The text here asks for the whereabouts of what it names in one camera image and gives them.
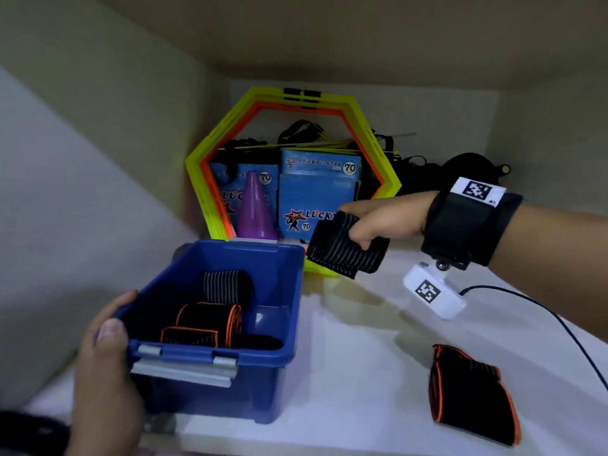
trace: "blue plastic bin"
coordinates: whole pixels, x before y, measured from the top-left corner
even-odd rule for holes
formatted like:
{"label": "blue plastic bin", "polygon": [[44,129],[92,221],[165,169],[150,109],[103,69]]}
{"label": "blue plastic bin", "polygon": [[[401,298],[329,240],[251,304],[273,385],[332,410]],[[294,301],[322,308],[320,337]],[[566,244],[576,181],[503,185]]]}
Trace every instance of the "blue plastic bin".
{"label": "blue plastic bin", "polygon": [[[117,313],[129,333],[133,372],[147,370],[133,378],[149,413],[248,418],[263,424],[278,417],[285,366],[295,355],[304,254],[298,245],[200,240]],[[158,342],[160,330],[173,324],[176,308],[196,301],[196,280],[203,271],[232,269],[246,270],[254,283],[243,332],[277,337],[283,348]]]}

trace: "purple cone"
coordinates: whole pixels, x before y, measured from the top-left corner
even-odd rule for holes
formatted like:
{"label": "purple cone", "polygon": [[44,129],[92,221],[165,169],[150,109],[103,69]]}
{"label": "purple cone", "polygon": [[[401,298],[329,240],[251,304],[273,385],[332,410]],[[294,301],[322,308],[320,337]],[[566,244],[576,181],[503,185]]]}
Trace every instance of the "purple cone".
{"label": "purple cone", "polygon": [[278,234],[264,198],[264,189],[256,171],[247,172],[241,209],[237,214],[237,233],[241,238],[278,240]]}

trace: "human hand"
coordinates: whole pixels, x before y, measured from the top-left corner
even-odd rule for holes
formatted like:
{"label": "human hand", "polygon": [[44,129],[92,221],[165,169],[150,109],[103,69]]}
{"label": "human hand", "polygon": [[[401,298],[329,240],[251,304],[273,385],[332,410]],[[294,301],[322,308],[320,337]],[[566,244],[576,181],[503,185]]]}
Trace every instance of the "human hand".
{"label": "human hand", "polygon": [[137,291],[119,296],[91,322],[80,345],[67,456],[133,455],[144,421],[143,401],[126,367],[125,325],[110,318]]}
{"label": "human hand", "polygon": [[340,206],[359,221],[349,231],[350,239],[367,250],[376,237],[411,238],[422,234],[430,204],[438,192],[421,192],[394,198],[360,200]]}

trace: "black cable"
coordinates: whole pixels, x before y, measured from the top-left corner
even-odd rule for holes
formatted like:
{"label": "black cable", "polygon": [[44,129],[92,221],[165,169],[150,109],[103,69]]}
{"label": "black cable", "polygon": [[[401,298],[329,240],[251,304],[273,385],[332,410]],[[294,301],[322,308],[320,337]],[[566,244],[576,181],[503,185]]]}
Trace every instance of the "black cable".
{"label": "black cable", "polygon": [[579,342],[579,340],[576,338],[576,336],[574,335],[574,333],[568,328],[568,325],[564,323],[564,321],[562,320],[562,317],[560,317],[558,314],[556,314],[555,312],[553,312],[548,307],[543,306],[543,304],[541,304],[540,302],[535,301],[534,299],[526,296],[525,294],[518,293],[517,291],[511,291],[510,289],[501,288],[500,286],[491,286],[489,284],[478,284],[478,285],[475,285],[475,286],[469,286],[468,288],[465,288],[464,290],[462,290],[461,292],[459,292],[459,294],[460,294],[460,296],[464,296],[470,290],[477,289],[477,288],[497,289],[498,291],[504,291],[505,293],[514,294],[515,296],[519,296],[520,298],[526,299],[526,300],[528,300],[530,302],[533,302],[537,306],[542,307],[544,310],[546,310],[551,315],[553,315],[553,317],[557,318],[558,322],[562,324],[562,326],[567,331],[567,333],[570,335],[570,337],[573,338],[573,340],[576,343],[576,345],[578,345],[578,348],[581,349],[581,352],[583,353],[583,355],[587,358],[587,360],[589,360],[589,363],[591,364],[591,366],[595,370],[597,376],[599,377],[599,380],[602,381],[602,384],[604,384],[605,389],[608,390],[608,383],[606,383],[606,380],[604,379],[604,376],[602,375],[602,373],[600,372],[600,370],[595,365],[595,362],[593,360],[591,360],[591,357],[589,356],[589,354],[587,353],[587,351],[585,350],[585,348],[581,345],[581,343]]}

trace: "cartoon star logo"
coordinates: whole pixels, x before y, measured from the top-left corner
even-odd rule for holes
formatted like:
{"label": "cartoon star logo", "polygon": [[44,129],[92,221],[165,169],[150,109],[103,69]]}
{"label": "cartoon star logo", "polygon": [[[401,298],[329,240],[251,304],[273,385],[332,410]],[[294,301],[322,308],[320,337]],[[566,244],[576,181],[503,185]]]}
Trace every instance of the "cartoon star logo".
{"label": "cartoon star logo", "polygon": [[285,160],[285,163],[287,164],[288,169],[293,169],[294,163],[297,163],[297,160],[294,157],[289,157],[287,160]]}
{"label": "cartoon star logo", "polygon": [[302,216],[303,212],[304,212],[304,210],[296,211],[296,210],[292,209],[291,213],[283,215],[284,218],[287,218],[285,220],[285,224],[289,225],[289,229],[287,229],[287,231],[290,231],[290,230],[300,231],[300,229],[298,227],[298,221],[306,221],[306,218],[304,216]]}
{"label": "cartoon star logo", "polygon": [[228,214],[237,214],[237,212],[230,207],[230,203],[231,202],[224,202],[224,206],[226,207],[226,212]]}

